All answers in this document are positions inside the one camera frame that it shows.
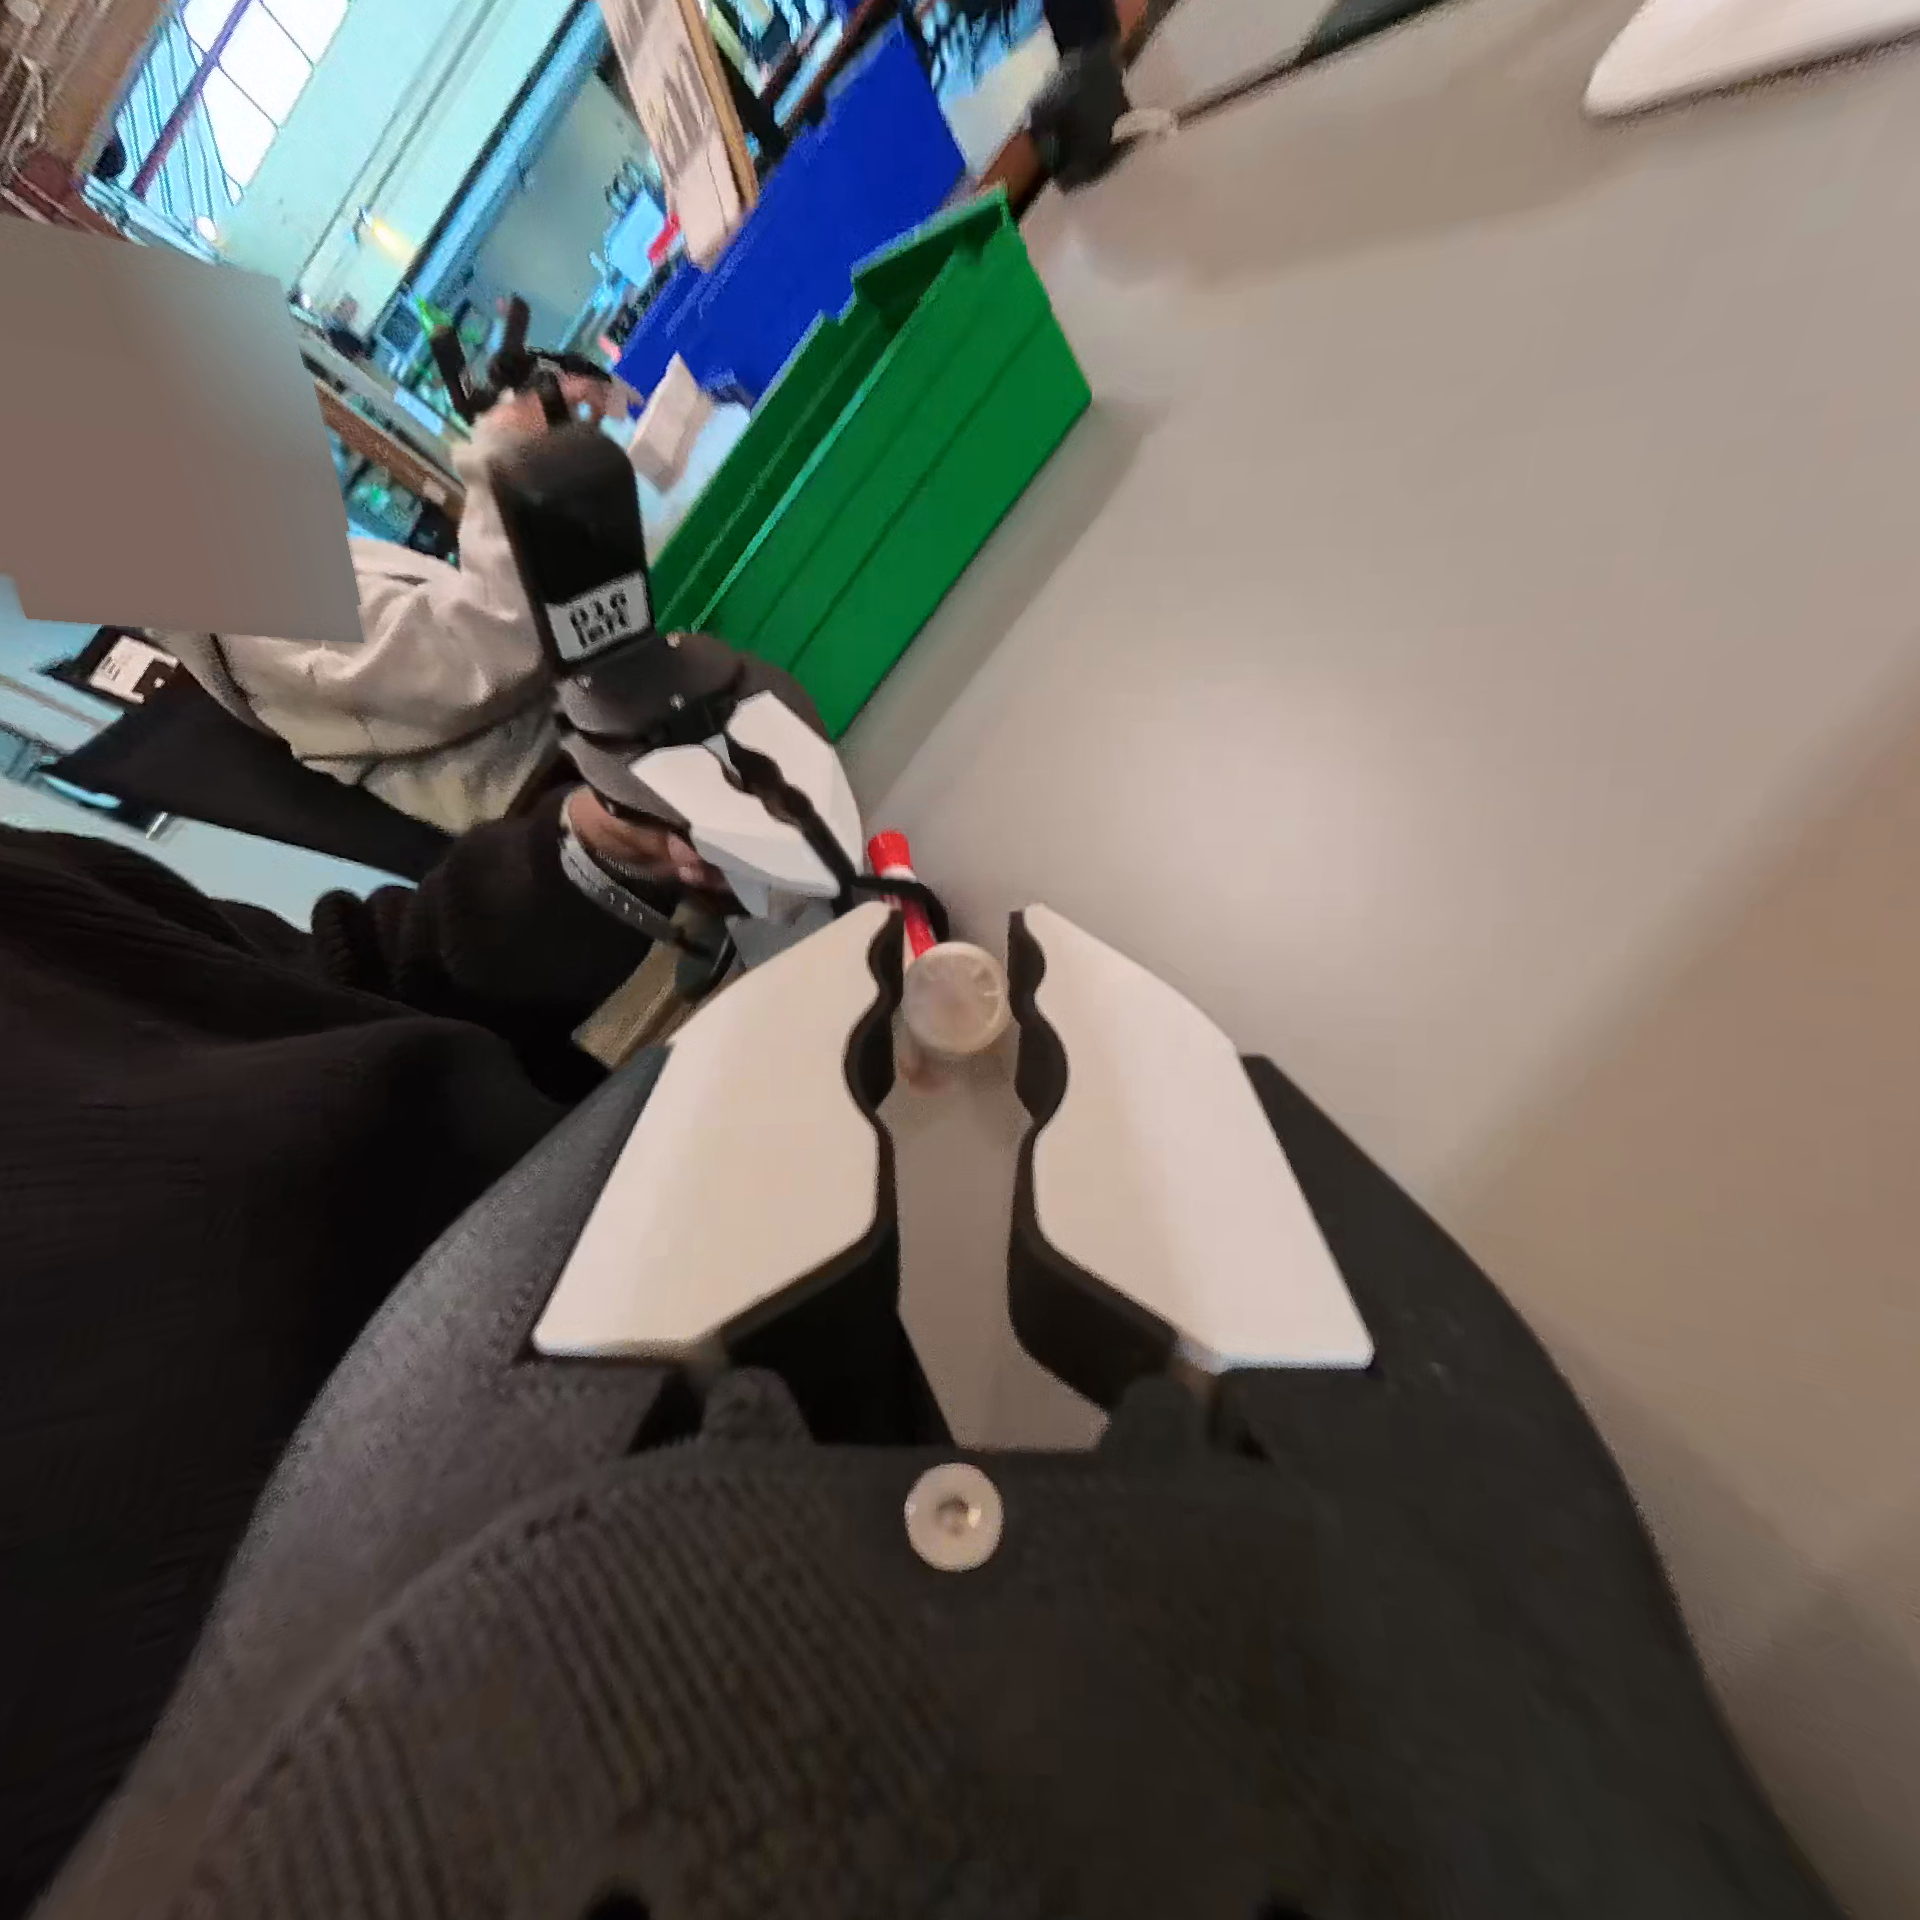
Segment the red dry erase marker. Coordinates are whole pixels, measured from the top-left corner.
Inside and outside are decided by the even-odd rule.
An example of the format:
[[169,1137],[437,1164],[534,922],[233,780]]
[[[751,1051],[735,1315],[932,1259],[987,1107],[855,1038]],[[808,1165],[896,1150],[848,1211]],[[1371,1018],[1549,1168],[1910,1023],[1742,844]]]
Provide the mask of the red dry erase marker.
[[[869,871],[915,870],[910,844],[898,831],[872,834],[867,857]],[[996,953],[951,934],[926,958],[907,958],[901,939],[896,1066],[907,1088],[926,1091],[947,1067],[983,1062],[1009,1023],[1012,990]]]

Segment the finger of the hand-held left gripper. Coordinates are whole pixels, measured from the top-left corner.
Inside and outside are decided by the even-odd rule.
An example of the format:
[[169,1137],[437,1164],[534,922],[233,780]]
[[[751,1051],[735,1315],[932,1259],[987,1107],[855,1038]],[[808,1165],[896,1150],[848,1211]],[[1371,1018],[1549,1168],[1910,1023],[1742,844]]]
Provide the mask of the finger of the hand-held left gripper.
[[709,744],[656,747],[634,758],[627,773],[659,817],[682,821],[679,836],[737,904],[840,900],[844,882],[808,831],[751,793]]
[[718,741],[746,797],[767,821],[755,831],[767,878],[863,878],[867,831],[837,747],[782,694],[746,696]]

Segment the silver wristwatch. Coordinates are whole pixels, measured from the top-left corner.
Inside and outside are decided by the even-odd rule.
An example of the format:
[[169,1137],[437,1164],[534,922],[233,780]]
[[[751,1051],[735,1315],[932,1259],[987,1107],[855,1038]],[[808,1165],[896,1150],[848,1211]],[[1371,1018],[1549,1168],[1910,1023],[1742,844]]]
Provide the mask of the silver wristwatch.
[[679,895],[620,861],[601,861],[589,844],[564,823],[563,827],[563,871],[611,922],[634,932],[649,943],[676,940]]

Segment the grey desk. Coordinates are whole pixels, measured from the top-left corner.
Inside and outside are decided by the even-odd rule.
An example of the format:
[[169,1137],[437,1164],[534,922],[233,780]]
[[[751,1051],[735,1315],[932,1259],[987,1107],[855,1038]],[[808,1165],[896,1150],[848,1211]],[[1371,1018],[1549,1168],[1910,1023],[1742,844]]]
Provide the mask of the grey desk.
[[855,730],[1549,1337],[1779,1798],[1916,1823],[1916,51],[1452,3],[1038,201],[1095,413]]

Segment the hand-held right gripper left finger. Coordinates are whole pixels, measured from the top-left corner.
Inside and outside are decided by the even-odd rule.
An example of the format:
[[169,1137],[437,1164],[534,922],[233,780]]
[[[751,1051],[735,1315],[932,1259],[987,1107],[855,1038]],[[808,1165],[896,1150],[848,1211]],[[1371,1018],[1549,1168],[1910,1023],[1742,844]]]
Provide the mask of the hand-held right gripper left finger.
[[663,1051],[654,1091],[535,1320],[546,1360],[686,1361],[896,1223],[901,925],[867,903],[741,973]]

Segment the large blue plastic bin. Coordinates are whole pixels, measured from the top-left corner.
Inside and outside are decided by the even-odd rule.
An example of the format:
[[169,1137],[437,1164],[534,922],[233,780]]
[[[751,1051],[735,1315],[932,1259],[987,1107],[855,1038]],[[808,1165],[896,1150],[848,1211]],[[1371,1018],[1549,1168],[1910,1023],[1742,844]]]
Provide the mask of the large blue plastic bin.
[[901,24],[888,28],[796,133],[718,265],[679,263],[614,377],[649,397],[671,364],[757,401],[808,331],[844,314],[855,269],[926,226],[966,161]]

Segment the white document stand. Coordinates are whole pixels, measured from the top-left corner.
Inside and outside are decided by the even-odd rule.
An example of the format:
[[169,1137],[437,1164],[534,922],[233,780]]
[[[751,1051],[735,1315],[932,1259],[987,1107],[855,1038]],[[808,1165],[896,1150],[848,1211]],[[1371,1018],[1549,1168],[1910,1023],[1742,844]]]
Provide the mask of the white document stand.
[[1641,3],[1582,109],[1634,118],[1914,39],[1916,3]]

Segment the green plastic bin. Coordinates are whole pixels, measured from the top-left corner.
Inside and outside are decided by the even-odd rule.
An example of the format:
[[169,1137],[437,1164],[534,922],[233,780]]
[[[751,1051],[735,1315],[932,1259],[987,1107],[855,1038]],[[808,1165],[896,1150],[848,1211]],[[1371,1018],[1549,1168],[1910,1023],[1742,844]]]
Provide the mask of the green plastic bin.
[[853,276],[649,558],[656,623],[793,678],[847,734],[1092,413],[1004,190]]

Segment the brown board document stand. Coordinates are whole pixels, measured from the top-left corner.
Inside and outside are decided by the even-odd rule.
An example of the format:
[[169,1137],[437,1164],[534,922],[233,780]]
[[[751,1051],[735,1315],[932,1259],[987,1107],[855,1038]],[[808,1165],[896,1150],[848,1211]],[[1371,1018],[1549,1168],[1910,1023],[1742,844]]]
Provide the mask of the brown board document stand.
[[709,276],[757,204],[755,155],[732,97],[737,72],[718,53],[701,3],[599,3],[599,13],[682,249]]

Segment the small white box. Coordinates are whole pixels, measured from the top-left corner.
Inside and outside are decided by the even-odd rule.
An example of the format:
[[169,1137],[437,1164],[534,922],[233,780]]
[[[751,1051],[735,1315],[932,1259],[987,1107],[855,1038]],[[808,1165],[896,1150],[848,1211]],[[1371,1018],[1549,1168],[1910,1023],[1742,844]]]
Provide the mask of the small white box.
[[679,354],[671,358],[656,386],[644,398],[627,441],[632,464],[654,486],[671,486],[682,474],[692,449],[713,419],[713,398]]

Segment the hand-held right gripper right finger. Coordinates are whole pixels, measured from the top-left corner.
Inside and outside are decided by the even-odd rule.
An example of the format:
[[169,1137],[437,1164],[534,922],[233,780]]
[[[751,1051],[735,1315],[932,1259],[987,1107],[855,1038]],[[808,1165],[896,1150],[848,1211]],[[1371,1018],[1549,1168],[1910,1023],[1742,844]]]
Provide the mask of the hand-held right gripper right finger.
[[1021,1350],[1057,1379],[1366,1373],[1375,1339],[1229,1031],[1050,904],[1009,922],[1009,979]]

